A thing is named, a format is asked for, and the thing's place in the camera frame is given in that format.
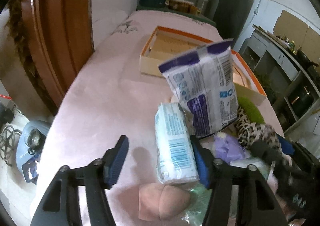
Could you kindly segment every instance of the purple cloth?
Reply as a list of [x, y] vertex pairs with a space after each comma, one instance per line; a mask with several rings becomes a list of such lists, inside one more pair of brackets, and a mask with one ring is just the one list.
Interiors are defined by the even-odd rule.
[[215, 157], [221, 158], [230, 164], [245, 158], [244, 150], [240, 146], [238, 139], [226, 133], [217, 133], [214, 137]]

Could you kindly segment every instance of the red object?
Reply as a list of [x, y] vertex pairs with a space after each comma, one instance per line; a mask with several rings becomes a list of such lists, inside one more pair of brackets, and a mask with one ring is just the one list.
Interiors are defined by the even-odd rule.
[[1, 98], [6, 98], [6, 99], [10, 99], [10, 100], [12, 100], [12, 98], [11, 98], [11, 97], [9, 97], [9, 96], [5, 96], [5, 95], [2, 95], [2, 94], [0, 94], [0, 97], [1, 97]]

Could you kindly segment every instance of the green table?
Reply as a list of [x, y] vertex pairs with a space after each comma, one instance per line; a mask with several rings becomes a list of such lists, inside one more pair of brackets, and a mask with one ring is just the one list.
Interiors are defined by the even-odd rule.
[[199, 21], [199, 22], [208, 23], [208, 24], [212, 25], [213, 27], [216, 27], [216, 25], [217, 25], [214, 21], [210, 20], [210, 19], [207, 18], [207, 17], [204, 17], [204, 16], [201, 15], [201, 14], [194, 15], [194, 14], [189, 14], [189, 13], [178, 12], [178, 11], [175, 11], [175, 10], [170, 10], [170, 9], [168, 9], [168, 8], [145, 7], [145, 6], [141, 6], [141, 5], [137, 4], [137, 11], [140, 11], [140, 10], [151, 10], [151, 11], [160, 11], [160, 12], [175, 13], [175, 14], [180, 14], [180, 15], [189, 17], [189, 18], [191, 18], [191, 19], [193, 19], [193, 20], [197, 20], [197, 21]]

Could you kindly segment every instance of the open box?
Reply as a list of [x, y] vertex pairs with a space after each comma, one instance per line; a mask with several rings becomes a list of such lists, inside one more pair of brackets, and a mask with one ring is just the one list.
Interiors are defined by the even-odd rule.
[[[158, 26], [140, 54], [140, 72], [163, 78], [158, 65], [197, 46], [212, 41], [183, 31]], [[233, 82], [238, 96], [245, 96], [255, 105], [267, 98], [259, 81], [243, 58], [232, 51]]]

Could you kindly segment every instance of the wet wipes package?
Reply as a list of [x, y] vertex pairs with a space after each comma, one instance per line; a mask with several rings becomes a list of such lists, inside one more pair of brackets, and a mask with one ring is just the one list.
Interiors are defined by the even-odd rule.
[[193, 124], [191, 134], [205, 137], [236, 119], [232, 40], [209, 43], [170, 59], [159, 70]]
[[157, 176], [165, 184], [199, 180], [188, 128], [178, 103], [160, 104], [155, 116]]

